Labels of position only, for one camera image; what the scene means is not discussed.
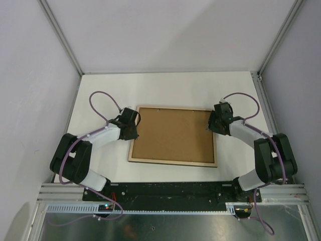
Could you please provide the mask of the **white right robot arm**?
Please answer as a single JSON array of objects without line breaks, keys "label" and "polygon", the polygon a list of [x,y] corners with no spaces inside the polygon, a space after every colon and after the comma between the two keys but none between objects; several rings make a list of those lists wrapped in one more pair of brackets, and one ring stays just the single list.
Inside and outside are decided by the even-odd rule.
[{"label": "white right robot arm", "polygon": [[287,135],[266,133],[248,124],[244,118],[234,116],[227,102],[214,105],[208,129],[216,134],[237,138],[254,150],[255,168],[233,180],[231,195],[236,201],[244,201],[249,191],[277,180],[284,184],[287,178],[298,172]]}]

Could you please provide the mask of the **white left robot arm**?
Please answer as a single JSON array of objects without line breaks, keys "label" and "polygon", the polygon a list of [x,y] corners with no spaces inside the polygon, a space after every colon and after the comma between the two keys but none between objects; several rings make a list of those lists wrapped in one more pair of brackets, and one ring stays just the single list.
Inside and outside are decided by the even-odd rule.
[{"label": "white left robot arm", "polygon": [[90,169],[94,150],[118,140],[130,141],[138,138],[137,126],[140,114],[131,108],[125,108],[114,119],[87,134],[75,136],[64,134],[50,163],[50,170],[66,179],[63,183],[75,183],[88,189],[104,201],[110,197],[110,180]]}]

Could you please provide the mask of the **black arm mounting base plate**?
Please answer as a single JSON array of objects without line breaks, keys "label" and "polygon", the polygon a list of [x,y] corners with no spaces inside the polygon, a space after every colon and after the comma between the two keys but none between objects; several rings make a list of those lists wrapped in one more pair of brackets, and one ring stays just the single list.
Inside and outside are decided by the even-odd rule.
[{"label": "black arm mounting base plate", "polygon": [[120,182],[101,193],[125,211],[225,211],[226,203],[261,202],[259,191],[243,191],[233,181],[223,182]]}]

